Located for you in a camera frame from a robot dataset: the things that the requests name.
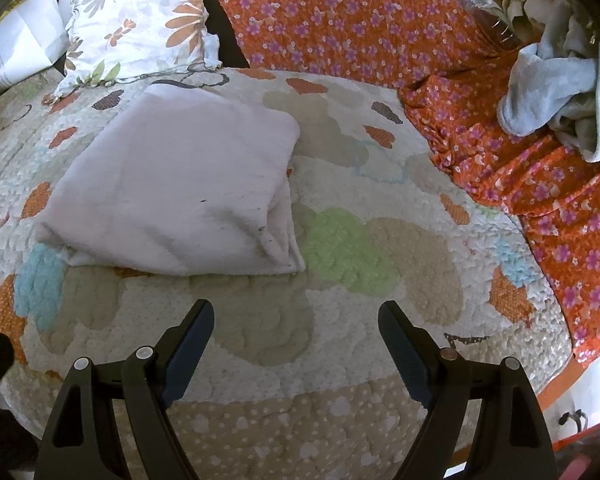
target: pillow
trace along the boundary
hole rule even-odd
[[[69,47],[57,0],[27,0],[0,21],[0,92],[55,63]]]
[[[206,31],[203,0],[72,0],[66,77],[54,98],[82,85],[216,69],[218,37]]]

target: white quilted blanket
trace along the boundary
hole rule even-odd
[[[18,361],[1,391],[38,436],[76,358],[125,358],[197,298],[214,304],[216,330],[170,417],[201,478],[392,478],[425,412],[378,334],[386,299],[468,359],[515,355],[536,390],[568,362],[560,307],[516,223],[433,167],[394,91],[339,78],[225,70],[178,79],[296,118],[287,174],[307,272],[170,278],[66,266],[36,243],[33,217],[152,79],[80,90],[48,108],[42,97],[59,79],[51,70],[0,98],[0,330]],[[142,478],[128,424],[121,431]]]

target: white towel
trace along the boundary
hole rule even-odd
[[[167,83],[149,86],[74,160],[37,216],[38,240],[69,246],[71,265],[304,270],[286,179],[296,121]]]
[[[509,91],[498,103],[502,129],[524,137],[551,120],[570,99],[596,86],[597,60],[542,59],[538,44],[522,48],[509,76]]]

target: plastic bag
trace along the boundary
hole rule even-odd
[[[493,0],[458,0],[491,41],[506,50],[522,45],[502,8]]]

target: orange flower print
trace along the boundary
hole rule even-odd
[[[205,6],[202,0],[187,0],[190,5],[181,4],[173,9],[173,12],[185,14],[178,18],[173,18],[165,23],[167,28],[177,28],[178,30],[170,35],[167,40],[167,47],[178,46],[189,40],[189,54],[191,54],[202,40],[200,29],[205,20]]]
[[[136,28],[136,22],[125,20],[122,27],[116,30],[113,34],[107,34],[104,39],[109,40],[111,46],[116,46],[123,34],[128,34]]]

